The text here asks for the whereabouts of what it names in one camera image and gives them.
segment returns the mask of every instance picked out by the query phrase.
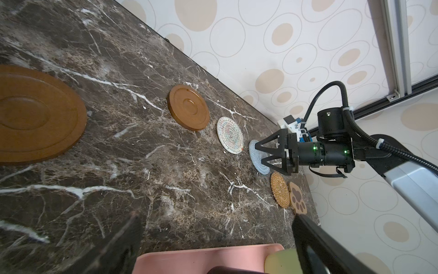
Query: beige circle pattern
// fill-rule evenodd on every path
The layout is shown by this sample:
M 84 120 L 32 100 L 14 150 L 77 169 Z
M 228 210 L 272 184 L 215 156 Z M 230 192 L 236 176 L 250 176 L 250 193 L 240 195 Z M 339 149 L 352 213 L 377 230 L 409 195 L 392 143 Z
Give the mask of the beige circle pattern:
M 388 183 L 381 181 L 368 181 L 361 185 L 359 197 L 367 207 L 376 211 L 389 211 L 399 202 L 394 189 Z
M 419 221 L 420 230 L 426 236 L 426 238 L 432 243 L 438 246 L 438 232 L 436 232 L 430 224 L 428 224 L 423 218 L 420 217 Z
M 194 32 L 208 29 L 217 13 L 216 0 L 175 0 L 175 11 L 184 27 Z
M 361 24 L 360 11 L 349 9 L 339 12 L 322 27 L 318 35 L 318 46 L 322 50 L 335 50 L 342 47 L 355 36 Z
M 246 32 L 243 24 L 233 17 L 217 21 L 210 32 L 210 46 L 220 57 L 232 57 L 244 46 Z
M 327 211 L 329 210 L 329 204 L 327 203 L 327 200 L 324 198 L 323 195 L 317 193 L 317 192 L 311 192 L 313 202 L 316 206 L 316 211 L 318 213 L 318 217 L 322 218 L 327 214 Z
M 342 47 L 333 56 L 330 69 L 335 72 L 344 72 L 357 66 L 368 55 L 370 44 L 366 41 L 355 41 Z
M 304 167 L 304 174 L 306 175 L 310 191 L 314 191 L 319 185 L 319 176 L 311 172 L 308 167 Z
M 255 80 L 255 89 L 263 94 L 276 91 L 284 81 L 284 74 L 281 70 L 273 68 L 262 72 Z
M 392 263 L 394 274 L 405 273 L 421 273 L 421 274 L 435 274 L 438 269 L 430 262 L 411 254 L 403 254 L 394 259 Z
M 155 11 L 149 0 L 123 0 L 121 4 L 148 26 L 155 28 Z
M 379 84 L 365 84 L 348 95 L 348 103 L 357 104 L 363 102 L 364 99 L 368 100 L 376 95 L 380 90 Z
M 143 22 L 146 22 L 146 13 L 143 7 L 135 0 L 124 0 L 122 2 L 122 5 L 132 12 L 133 15 L 138 17 L 138 19 L 142 20 Z
M 283 59 L 284 72 L 293 75 L 307 70 L 315 62 L 317 51 L 312 44 L 295 46 Z
M 375 72 L 376 68 L 373 65 L 362 65 L 347 72 L 341 81 L 345 84 L 347 90 L 354 89 L 370 80 Z
M 309 103 L 312 102 L 313 98 L 315 97 L 315 95 L 319 92 L 319 89 L 316 89 L 312 95 L 310 95 L 309 97 Z M 340 96 L 340 89 L 338 86 L 331 86 L 328 89 L 326 89 L 326 91 L 324 91 L 321 96 L 318 98 L 318 100 L 316 100 L 315 102 L 315 106 L 320 106 L 320 105 L 324 105 L 328 102 L 330 102 L 331 100 L 338 98 L 338 96 Z
M 374 231 L 388 246 L 401 251 L 412 251 L 420 245 L 420 233 L 407 219 L 384 214 L 374 221 Z
M 258 103 L 258 93 L 254 90 L 245 90 L 241 94 L 239 94 L 241 98 L 248 102 L 248 104 L 255 107 Z
M 309 22 L 319 22 L 334 14 L 344 0 L 309 0 L 302 1 L 301 13 Z
M 201 51 L 192 56 L 192 60 L 203 69 L 211 73 L 214 77 L 218 77 L 220 71 L 220 64 L 218 58 L 207 51 Z
M 169 33 L 165 38 L 168 39 L 172 45 L 177 47 L 177 49 L 184 52 L 184 41 L 177 34 Z
M 415 104 L 403 111 L 401 121 L 407 128 L 429 131 L 438 128 L 438 104 Z
M 406 12 L 408 14 L 408 33 L 413 33 L 424 19 L 426 14 L 426 9 L 421 5 L 412 5 L 406 7 Z
M 271 103 L 276 107 L 290 105 L 298 96 L 298 91 L 293 87 L 284 87 L 277 90 L 272 96 Z
M 170 37 L 170 39 L 172 39 L 169 39 L 171 44 L 180 50 L 182 49 L 186 55 L 191 55 L 192 41 L 187 31 L 182 27 L 176 24 L 165 24 L 161 26 L 157 32 L 163 37 Z
M 324 67 L 311 68 L 298 78 L 297 87 L 301 91 L 311 91 L 325 84 L 328 77 L 328 69 Z
M 369 180 L 376 177 L 377 172 L 367 163 L 354 161 L 356 167 L 351 171 L 350 175 L 361 180 Z
M 438 146 L 436 145 L 438 140 L 438 131 L 427 134 L 423 140 L 421 140 L 421 148 L 428 156 L 438 160 Z
M 275 17 L 265 30 L 263 43 L 267 51 L 281 53 L 290 49 L 301 35 L 300 17 L 284 13 Z
M 359 199 L 353 191 L 337 187 L 328 194 L 330 206 L 339 214 L 351 215 L 359 209 Z
M 378 257 L 367 252 L 361 252 L 355 255 L 355 257 L 378 274 L 392 274 L 389 267 Z
M 237 6 L 243 22 L 256 27 L 274 16 L 280 6 L 280 0 L 263 0 L 256 4 L 253 0 L 239 0 Z
M 302 117 L 306 114 L 309 104 L 306 102 L 296 102 L 290 104 L 284 111 L 284 116 L 292 115 L 294 117 Z

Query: wooden plate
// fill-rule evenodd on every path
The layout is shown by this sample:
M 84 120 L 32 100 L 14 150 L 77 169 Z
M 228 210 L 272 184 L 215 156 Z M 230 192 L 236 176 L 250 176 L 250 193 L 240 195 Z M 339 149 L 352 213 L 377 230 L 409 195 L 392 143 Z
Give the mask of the wooden plate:
M 176 85 L 167 96 L 167 107 L 173 118 L 192 131 L 204 129 L 210 121 L 210 112 L 199 93 L 187 85 Z
M 0 65 L 0 165 L 56 157 L 79 140 L 86 123 L 84 102 L 62 81 Z

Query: marble countertop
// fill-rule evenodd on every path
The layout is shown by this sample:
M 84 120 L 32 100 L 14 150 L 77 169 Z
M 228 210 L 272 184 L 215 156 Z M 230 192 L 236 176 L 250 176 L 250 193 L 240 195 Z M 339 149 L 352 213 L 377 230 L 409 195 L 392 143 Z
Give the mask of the marble countertop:
M 65 154 L 0 167 L 0 268 L 55 273 L 140 213 L 141 253 L 280 243 L 294 247 L 291 209 L 273 199 L 269 175 L 248 154 L 277 126 L 111 0 L 5 0 L 0 63 L 46 72 L 83 99 L 88 123 Z M 170 115 L 177 84 L 195 88 L 210 123 L 191 132 Z M 244 133 L 238 155 L 224 150 L 217 120 Z M 285 177 L 318 216 L 302 173 Z

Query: white marble vein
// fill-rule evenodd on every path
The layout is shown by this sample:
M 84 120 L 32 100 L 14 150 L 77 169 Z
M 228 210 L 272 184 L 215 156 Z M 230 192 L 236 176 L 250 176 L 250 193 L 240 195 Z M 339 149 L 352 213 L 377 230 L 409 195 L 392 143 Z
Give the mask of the white marble vein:
M 19 170 L 19 171 L 17 171 L 17 172 L 14 172 L 14 173 L 11 173 L 11 174 L 9 174 L 9 175 L 6 175 L 6 176 L 4 176 L 3 178 L 0 179 L 0 183 L 3 182 L 3 181 L 5 181 L 6 179 L 9 179 L 9 178 L 11 178 L 11 177 L 14 177 L 15 175 L 18 175 L 18 174 L 21 174 L 21 173 L 23 173 L 23 172 L 29 171 L 29 170 L 33 169 L 33 167 L 34 167 L 34 165 L 31 164 L 31 165 L 28 166 L 27 168 L 23 168 L 22 170 Z
M 8 193 L 23 193 L 23 192 L 29 192 L 32 190 L 40 190 L 40 189 L 53 189 L 53 190 L 62 190 L 66 192 L 70 192 L 71 194 L 76 195 L 79 199 L 84 199 L 87 195 L 90 193 L 96 192 L 96 191 L 114 191 L 114 192 L 126 192 L 131 194 L 131 197 L 135 199 L 134 194 L 132 193 L 132 190 L 120 190 L 115 189 L 109 186 L 104 185 L 96 185 L 96 186 L 90 186 L 86 187 L 84 189 L 76 188 L 73 186 L 61 186 L 61 185 L 28 185 L 23 188 L 16 188 L 16 189 L 0 189 L 0 194 L 8 194 Z
M 124 130 L 114 134 L 114 137 L 115 138 L 120 138 L 121 136 L 125 135 L 126 132 L 128 132 L 131 128 L 135 128 L 137 125 L 138 125 L 137 123 L 133 124 L 133 125 L 130 125 L 129 127 L 125 128 Z
M 189 196 L 192 197 L 193 199 L 195 199 L 195 198 L 190 194 L 190 189 L 180 189 L 180 188 L 177 188 L 177 187 L 174 187 L 174 186 L 169 186 L 169 185 L 166 185 L 166 188 L 167 188 L 167 189 L 170 189 L 170 190 L 175 190 L 175 191 L 182 192 L 182 193 L 184 193 L 184 194 L 189 195 Z
M 230 187 L 228 188 L 228 193 L 229 193 L 230 195 L 232 195 L 232 193 L 233 193 L 233 189 L 234 189 L 234 188 L 237 188 L 237 189 L 246 189 L 246 190 L 247 190 L 247 193 L 251 191 L 251 192 L 254 193 L 254 194 L 255 194 L 260 200 L 262 200 L 264 204 L 266 204 L 266 205 L 268 205 L 268 206 L 273 206 L 273 205 L 269 204 L 264 198 L 262 198 L 262 197 L 259 195 L 259 193 L 257 193 L 257 191 L 253 190 L 252 188 L 247 187 L 247 186 L 244 185 L 244 184 L 236 185 L 236 183 L 233 182 L 233 181 L 230 181 L 230 180 L 225 176 L 225 174 L 223 174 L 222 172 L 219 172 L 219 173 L 220 173 L 223 177 L 225 177 L 225 179 L 230 183 Z
M 0 228 L 7 230 L 7 231 L 18 231 L 21 233 L 26 234 L 27 236 L 29 236 L 30 238 L 43 242 L 43 243 L 50 243 L 49 237 L 48 236 L 40 236 L 38 235 L 38 233 L 36 233 L 32 228 L 28 228 L 19 224 L 11 224 L 8 223 L 4 220 L 0 220 Z
M 223 108 L 223 109 L 229 111 L 229 112 L 231 113 L 231 116 L 233 116 L 233 114 L 237 114 L 237 115 L 240 115 L 240 116 L 242 116 L 243 118 L 246 118 L 246 119 L 253 119 L 253 120 L 260 121 L 260 120 L 257 119 L 257 118 L 242 115 L 242 114 L 240 114 L 239 112 L 237 112 L 236 109 L 234 109 L 234 111 L 233 111 L 233 110 L 229 110 L 229 109 L 227 109 L 226 107 L 224 107 L 223 105 L 218 104 L 217 102 L 211 100 L 210 98 L 207 98 L 207 100 L 210 100 L 210 101 L 212 101 L 215 105 L 217 105 L 217 106 L 219 106 L 219 107 L 221 107 L 221 108 Z
M 3 37 L 3 40 L 4 40 L 6 43 L 8 43 L 11 47 L 15 48 L 16 50 L 19 50 L 19 51 L 21 51 L 21 52 L 23 52 L 23 53 L 25 53 L 25 54 L 27 54 L 27 55 L 29 55 L 29 56 L 32 56 L 32 57 L 34 57 L 35 59 L 38 59 L 38 60 L 40 60 L 41 62 L 44 62 L 44 63 L 46 63 L 46 64 L 52 66 L 53 68 L 56 68 L 56 69 L 60 70 L 61 72 L 64 72 L 64 73 L 66 73 L 66 74 L 73 74 L 73 75 L 75 75 L 75 76 L 79 76 L 79 77 L 85 78 L 85 79 L 87 79 L 87 80 L 90 80 L 90 81 L 93 81 L 93 82 L 97 82 L 97 83 L 99 83 L 99 84 L 103 84 L 103 85 L 111 85 L 111 86 L 114 86 L 114 87 L 116 87 L 116 88 L 118 88 L 118 89 L 128 91 L 129 93 L 134 94 L 134 95 L 136 95 L 136 96 L 138 96 L 138 97 L 144 99 L 144 100 L 145 100 L 149 105 L 151 105 L 152 107 L 154 107 L 154 108 L 156 108 L 156 109 L 158 109 L 158 110 L 160 110 L 160 111 L 166 112 L 165 110 L 161 109 L 160 107 L 157 107 L 154 103 L 152 103 L 149 99 L 147 99 L 146 96 L 144 96 L 144 95 L 142 95 L 142 94 L 139 94 L 139 93 L 136 93 L 135 91 L 133 91 L 133 90 L 128 89 L 128 88 L 125 87 L 125 86 L 135 86 L 135 87 L 139 87 L 139 86 L 137 86 L 137 85 L 129 85 L 129 84 L 122 84 L 122 83 L 114 83 L 114 82 L 104 81 L 104 80 L 100 80 L 100 79 L 97 79 L 97 78 L 91 77 L 91 76 L 89 76 L 89 75 L 87 75 L 87 74 L 82 74 L 82 73 L 79 73 L 79 72 L 77 72 L 77 71 L 73 71 L 73 70 L 68 69 L 68 68 L 63 68 L 63 67 L 61 67 L 61 66 L 59 66 L 59 65 L 57 65 L 57 64 L 55 64 L 55 63 L 53 63 L 53 62 L 51 62 L 51 61 L 48 61 L 48 60 L 46 60 L 46 59 L 44 59 L 44 58 L 42 58 L 42 57 L 40 57 L 40 56 L 38 56 L 38 55 L 33 54 L 32 52 L 29 52 L 29 51 L 27 51 L 27 50 L 24 50 L 24 49 L 20 48 L 20 47 L 19 47 L 19 43 L 14 42 L 14 41 L 10 40 L 10 39 L 7 38 L 7 37 Z

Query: white wall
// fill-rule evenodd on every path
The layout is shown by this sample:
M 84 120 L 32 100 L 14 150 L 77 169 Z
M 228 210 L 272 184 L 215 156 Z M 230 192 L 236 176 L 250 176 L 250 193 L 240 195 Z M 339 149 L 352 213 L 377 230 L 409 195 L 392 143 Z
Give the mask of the white wall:
M 357 123 L 438 164 L 438 89 Z M 334 173 L 328 167 L 315 170 Z M 347 176 L 322 178 L 306 171 L 322 228 L 380 274 L 438 273 L 438 233 L 366 162 L 356 162 Z
M 117 1 L 272 121 L 390 93 L 367 0 Z

